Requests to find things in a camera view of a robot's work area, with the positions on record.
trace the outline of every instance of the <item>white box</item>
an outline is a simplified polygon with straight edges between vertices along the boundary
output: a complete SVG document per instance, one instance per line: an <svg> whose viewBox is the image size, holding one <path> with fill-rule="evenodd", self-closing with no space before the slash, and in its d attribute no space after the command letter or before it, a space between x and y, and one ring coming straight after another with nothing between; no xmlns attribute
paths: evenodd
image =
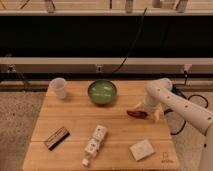
<svg viewBox="0 0 213 171"><path fill-rule="evenodd" d="M97 141L101 142L103 141L103 139L105 138L107 134L107 128L101 126L101 125L98 125L92 135L92 137L94 139L96 139Z"/></svg>
<svg viewBox="0 0 213 171"><path fill-rule="evenodd" d="M140 141L130 147L130 150L136 161L139 161L151 154L154 154L154 149L148 139Z"/></svg>

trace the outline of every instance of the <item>speckled floor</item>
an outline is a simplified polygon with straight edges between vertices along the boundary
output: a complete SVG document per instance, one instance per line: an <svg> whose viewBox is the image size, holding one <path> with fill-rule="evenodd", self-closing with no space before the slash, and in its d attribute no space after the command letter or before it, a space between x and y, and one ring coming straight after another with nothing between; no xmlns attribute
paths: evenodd
<svg viewBox="0 0 213 171"><path fill-rule="evenodd" d="M199 94L208 98L209 108L213 109L213 92ZM0 92L0 171L21 170L44 95L40 92ZM200 98L193 101L204 105ZM167 118L171 131L177 130L182 123L175 113L168 114ZM173 136L173 140L181 163L179 171L196 171L204 137L187 124L181 134Z"/></svg>

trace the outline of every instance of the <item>small container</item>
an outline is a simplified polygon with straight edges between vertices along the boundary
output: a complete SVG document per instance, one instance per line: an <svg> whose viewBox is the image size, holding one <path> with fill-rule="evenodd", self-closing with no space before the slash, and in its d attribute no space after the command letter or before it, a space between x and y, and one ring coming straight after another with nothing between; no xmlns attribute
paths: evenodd
<svg viewBox="0 0 213 171"><path fill-rule="evenodd" d="M50 82L49 87L55 92L57 98L64 99L67 96L66 84L64 78L55 78Z"/></svg>

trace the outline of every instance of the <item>wooden tabletop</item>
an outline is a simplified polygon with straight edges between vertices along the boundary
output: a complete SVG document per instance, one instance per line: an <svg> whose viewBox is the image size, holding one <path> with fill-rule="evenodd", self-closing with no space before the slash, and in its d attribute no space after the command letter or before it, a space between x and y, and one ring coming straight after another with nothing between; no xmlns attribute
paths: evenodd
<svg viewBox="0 0 213 171"><path fill-rule="evenodd" d="M65 100L57 99L48 89L26 154L24 171L175 170L179 167L163 115L155 124L126 114L126 110L145 95L144 81L113 81L118 96L112 104L104 107L93 104L87 96L90 83L68 82ZM85 168L81 164L84 148L98 124L107 127L108 136L91 166ZM71 136L49 151L44 141L62 126ZM129 147L147 138L155 154L136 162Z"/></svg>

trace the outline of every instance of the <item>black wall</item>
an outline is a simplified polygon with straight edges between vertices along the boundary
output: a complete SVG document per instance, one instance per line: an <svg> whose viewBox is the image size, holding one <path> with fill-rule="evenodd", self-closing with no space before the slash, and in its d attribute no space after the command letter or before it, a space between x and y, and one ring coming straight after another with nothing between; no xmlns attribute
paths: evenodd
<svg viewBox="0 0 213 171"><path fill-rule="evenodd" d="M121 57L141 17L0 17L0 56ZM146 16L131 56L213 57L213 17Z"/></svg>

